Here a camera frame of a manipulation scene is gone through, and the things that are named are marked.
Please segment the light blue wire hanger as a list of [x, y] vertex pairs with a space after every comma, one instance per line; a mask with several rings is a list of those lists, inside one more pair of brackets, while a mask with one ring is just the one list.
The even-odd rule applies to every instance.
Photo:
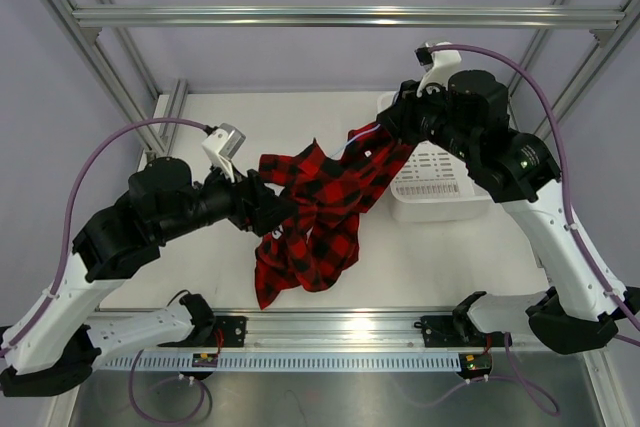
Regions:
[[364, 136], [367, 136], [373, 132], [376, 132], [378, 129], [380, 128], [379, 124], [375, 124], [373, 127], [366, 129], [356, 135], [354, 135], [353, 137], [351, 137], [349, 140], [347, 140], [337, 151], [335, 151], [333, 154], [331, 154], [329, 157], [332, 159], [337, 159], [345, 150], [347, 147], [349, 147], [350, 145], [352, 145], [354, 142], [356, 142], [357, 140], [361, 139]]

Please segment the red black plaid shirt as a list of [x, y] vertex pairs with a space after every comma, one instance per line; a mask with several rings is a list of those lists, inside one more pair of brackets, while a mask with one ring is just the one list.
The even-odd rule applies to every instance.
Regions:
[[403, 144], [382, 127], [332, 159], [312, 141], [295, 156], [264, 154], [262, 180], [280, 187], [297, 214], [265, 235], [255, 250], [254, 287], [260, 309], [283, 291], [330, 289], [359, 260], [360, 218], [401, 168]]

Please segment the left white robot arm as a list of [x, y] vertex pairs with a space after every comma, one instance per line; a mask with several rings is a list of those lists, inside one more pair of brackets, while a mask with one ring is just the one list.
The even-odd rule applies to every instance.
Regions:
[[146, 348], [198, 347], [215, 332], [215, 314], [199, 294], [171, 307], [123, 321], [89, 321], [95, 308], [160, 257], [174, 239], [222, 220], [262, 237], [297, 211], [267, 187], [255, 170], [227, 179], [214, 168], [203, 183], [188, 164], [163, 157], [131, 175], [114, 205], [94, 214], [72, 242], [60, 288], [16, 346], [19, 332], [3, 330], [7, 366], [1, 391], [7, 397], [54, 397], [83, 383], [114, 358]]

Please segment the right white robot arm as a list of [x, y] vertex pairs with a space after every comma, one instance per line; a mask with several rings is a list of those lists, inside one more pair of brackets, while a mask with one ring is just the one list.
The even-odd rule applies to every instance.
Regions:
[[425, 91], [401, 84], [377, 122], [404, 144], [428, 141], [464, 163], [468, 176], [516, 222], [549, 280], [544, 292], [475, 292], [453, 310], [453, 332], [474, 344], [488, 334], [533, 335], [558, 354], [599, 350], [619, 332], [639, 290], [616, 280], [596, 257], [573, 209], [566, 174], [547, 145], [509, 125], [508, 89], [489, 72], [460, 71]]

